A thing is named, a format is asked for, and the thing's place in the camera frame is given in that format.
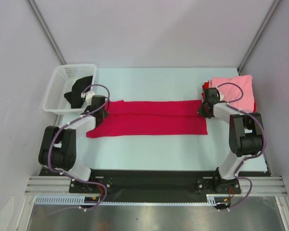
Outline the pink folded t shirt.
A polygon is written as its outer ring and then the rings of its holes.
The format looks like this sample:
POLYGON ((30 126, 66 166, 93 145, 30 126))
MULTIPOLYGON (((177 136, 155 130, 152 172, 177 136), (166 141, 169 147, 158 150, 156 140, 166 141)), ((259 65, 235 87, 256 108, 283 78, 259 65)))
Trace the pink folded t shirt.
POLYGON ((254 95, 252 89, 252 75, 233 78, 213 77, 212 87, 217 88, 224 95, 223 101, 245 112, 253 112, 254 95))

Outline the black t shirt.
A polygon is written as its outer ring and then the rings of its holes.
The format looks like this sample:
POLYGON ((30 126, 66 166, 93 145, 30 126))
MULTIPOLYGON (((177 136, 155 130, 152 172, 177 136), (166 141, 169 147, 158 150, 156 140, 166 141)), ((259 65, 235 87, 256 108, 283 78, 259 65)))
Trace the black t shirt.
POLYGON ((70 103, 72 109, 81 108, 84 103, 84 98, 81 97, 81 94, 84 90, 92 84, 93 76, 87 76, 78 79, 70 92, 64 94, 64 98, 70 103))

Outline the red folded t shirt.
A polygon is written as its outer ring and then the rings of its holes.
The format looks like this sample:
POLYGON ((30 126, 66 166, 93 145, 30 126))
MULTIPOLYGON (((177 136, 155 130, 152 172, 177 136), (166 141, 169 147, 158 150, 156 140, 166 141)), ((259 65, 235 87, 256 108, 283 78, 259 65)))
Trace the red folded t shirt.
MULTIPOLYGON (((212 87, 212 83, 211 83, 211 80, 209 80, 209 81, 207 81, 207 82, 205 82, 203 85, 202 85, 202 90, 203 90, 203 92, 202 92, 202 98, 204 99, 205 97, 204 97, 204 90, 205 89, 208 89, 208 88, 211 88, 212 87)), ((256 112, 256 110, 257 110, 257 104, 256 104, 256 101, 254 100, 254 103, 253 103, 253 112, 256 112)))

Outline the right corner aluminium post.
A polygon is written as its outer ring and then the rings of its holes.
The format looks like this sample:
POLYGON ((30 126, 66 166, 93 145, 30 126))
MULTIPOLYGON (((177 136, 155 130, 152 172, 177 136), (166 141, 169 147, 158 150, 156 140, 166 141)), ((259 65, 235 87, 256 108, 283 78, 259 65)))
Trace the right corner aluminium post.
POLYGON ((253 37, 251 44, 249 45, 248 49, 246 50, 240 64, 237 67, 237 72, 239 75, 243 72, 246 64, 248 63, 250 57, 252 56, 255 48, 257 47, 259 41, 261 40, 262 36, 264 35, 266 29, 268 28, 271 20, 273 19, 274 15, 276 14, 282 0, 273 0, 267 13, 265 14, 258 30, 256 31, 255 36, 253 37))

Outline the corner aluminium post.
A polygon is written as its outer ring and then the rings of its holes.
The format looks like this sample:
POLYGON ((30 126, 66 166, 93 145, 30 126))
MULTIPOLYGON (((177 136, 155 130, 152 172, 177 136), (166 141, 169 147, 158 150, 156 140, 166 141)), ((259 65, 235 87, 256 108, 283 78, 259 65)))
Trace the corner aluminium post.
POLYGON ((51 32, 51 30, 49 29, 47 22, 45 21, 37 3, 35 0, 25 0, 25 2, 27 3, 29 9, 31 10, 34 18, 36 19, 41 31, 43 32, 48 44, 50 45, 50 48, 52 49, 54 55, 56 56, 57 60, 59 61, 59 63, 61 65, 65 65, 66 64, 66 60, 51 32))
POLYGON ((251 44, 249 45, 248 49, 246 50, 240 64, 237 67, 237 72, 239 75, 243 72, 246 64, 248 63, 250 57, 252 56, 255 48, 257 47, 259 41, 261 40, 262 36, 264 35, 266 29, 268 28, 271 20, 273 19, 274 15, 276 14, 282 0, 273 0, 267 13, 265 14, 258 30, 256 31, 255 36, 253 37, 251 44))

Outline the magenta t shirt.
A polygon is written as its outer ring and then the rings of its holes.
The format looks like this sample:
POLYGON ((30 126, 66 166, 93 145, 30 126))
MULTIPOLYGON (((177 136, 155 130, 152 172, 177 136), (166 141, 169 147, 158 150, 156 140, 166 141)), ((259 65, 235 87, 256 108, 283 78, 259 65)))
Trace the magenta t shirt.
POLYGON ((86 136, 207 135, 206 119, 197 112, 200 106, 200 100, 111 102, 108 117, 86 136))

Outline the left corner aluminium post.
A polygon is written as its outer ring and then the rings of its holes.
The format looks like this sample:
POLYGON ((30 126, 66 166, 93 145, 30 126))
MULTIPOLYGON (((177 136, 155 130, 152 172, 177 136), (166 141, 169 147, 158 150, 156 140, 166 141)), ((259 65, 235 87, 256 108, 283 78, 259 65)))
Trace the left corner aluminium post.
POLYGON ((35 0, 25 0, 25 2, 27 3, 29 9, 31 10, 34 18, 36 19, 41 31, 43 32, 48 44, 50 45, 50 48, 52 49, 54 55, 56 56, 57 60, 59 61, 59 63, 61 65, 65 65, 66 64, 66 60, 51 32, 51 30, 49 29, 47 22, 45 21, 37 3, 35 0))

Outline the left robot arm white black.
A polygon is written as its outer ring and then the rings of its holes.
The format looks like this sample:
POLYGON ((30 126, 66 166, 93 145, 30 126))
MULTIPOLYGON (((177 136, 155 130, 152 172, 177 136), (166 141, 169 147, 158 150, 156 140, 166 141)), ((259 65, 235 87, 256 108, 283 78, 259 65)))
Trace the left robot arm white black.
POLYGON ((86 138, 87 132, 96 129, 107 118, 107 103, 107 97, 94 95, 79 118, 61 127, 46 127, 39 151, 41 165, 80 180, 80 187, 88 193, 96 189, 97 181, 90 176, 91 169, 84 164, 77 141, 86 138))

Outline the aluminium frame rail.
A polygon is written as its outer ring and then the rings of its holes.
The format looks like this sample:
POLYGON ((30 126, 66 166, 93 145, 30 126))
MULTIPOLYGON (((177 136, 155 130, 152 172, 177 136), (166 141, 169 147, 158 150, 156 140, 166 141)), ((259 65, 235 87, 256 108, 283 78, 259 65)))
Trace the aluminium frame rail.
MULTIPOLYGON (((251 196, 287 196, 281 177, 250 177, 251 196)), ((25 195, 70 195, 70 178, 58 176, 32 176, 29 178, 25 195)))

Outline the white plastic basket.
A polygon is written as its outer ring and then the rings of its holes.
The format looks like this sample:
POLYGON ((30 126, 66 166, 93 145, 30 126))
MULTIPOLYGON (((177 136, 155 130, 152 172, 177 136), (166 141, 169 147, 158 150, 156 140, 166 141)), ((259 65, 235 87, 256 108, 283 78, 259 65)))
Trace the white plastic basket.
POLYGON ((75 82, 83 77, 92 76, 92 84, 94 84, 96 70, 94 64, 66 64, 56 67, 46 89, 43 110, 57 115, 83 112, 86 103, 83 103, 80 108, 72 109, 64 94, 71 92, 75 82))

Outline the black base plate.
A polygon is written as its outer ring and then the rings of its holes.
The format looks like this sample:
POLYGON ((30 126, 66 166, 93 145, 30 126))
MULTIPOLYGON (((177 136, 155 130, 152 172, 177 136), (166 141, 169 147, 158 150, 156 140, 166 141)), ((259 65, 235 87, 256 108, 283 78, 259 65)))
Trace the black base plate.
MULTIPOLYGON (((238 185, 227 193, 209 188, 214 171, 95 170, 88 183, 71 180, 71 195, 106 195, 106 202, 191 203, 204 202, 206 195, 242 195, 250 177, 271 177, 269 171, 239 173, 238 185)), ((58 176, 43 169, 40 176, 58 176)))

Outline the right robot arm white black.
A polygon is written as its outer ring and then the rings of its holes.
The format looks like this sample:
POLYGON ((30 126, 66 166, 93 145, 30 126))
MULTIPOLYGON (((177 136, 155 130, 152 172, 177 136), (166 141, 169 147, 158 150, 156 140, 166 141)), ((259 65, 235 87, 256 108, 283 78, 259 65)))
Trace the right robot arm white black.
POLYGON ((204 118, 219 118, 229 125, 230 153, 215 170, 210 186, 212 191, 227 193, 238 185, 238 174, 245 163, 260 157, 266 148, 262 117, 259 113, 247 113, 221 100, 217 88, 203 90, 203 103, 198 114, 204 118))

